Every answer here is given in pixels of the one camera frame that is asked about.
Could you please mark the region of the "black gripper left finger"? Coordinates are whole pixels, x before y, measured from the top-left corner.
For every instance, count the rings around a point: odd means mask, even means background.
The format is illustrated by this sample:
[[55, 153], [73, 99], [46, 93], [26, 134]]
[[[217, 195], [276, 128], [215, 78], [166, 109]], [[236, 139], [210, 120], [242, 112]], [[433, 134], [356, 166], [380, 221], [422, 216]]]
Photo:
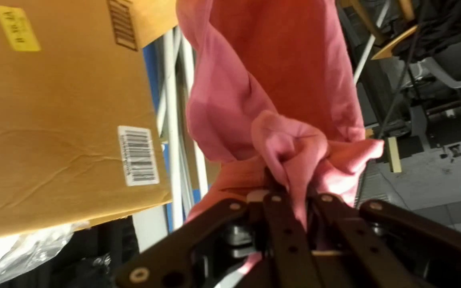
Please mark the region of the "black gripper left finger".
[[271, 259], [281, 288], [321, 288], [307, 233], [286, 193], [271, 192], [263, 206]]

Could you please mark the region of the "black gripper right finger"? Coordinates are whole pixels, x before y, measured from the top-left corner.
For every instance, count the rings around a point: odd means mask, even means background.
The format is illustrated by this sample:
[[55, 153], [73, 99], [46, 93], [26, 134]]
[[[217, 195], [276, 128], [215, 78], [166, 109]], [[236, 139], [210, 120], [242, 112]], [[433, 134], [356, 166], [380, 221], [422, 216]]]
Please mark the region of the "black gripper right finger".
[[313, 197], [310, 214], [326, 288], [419, 288], [372, 225], [340, 197]]

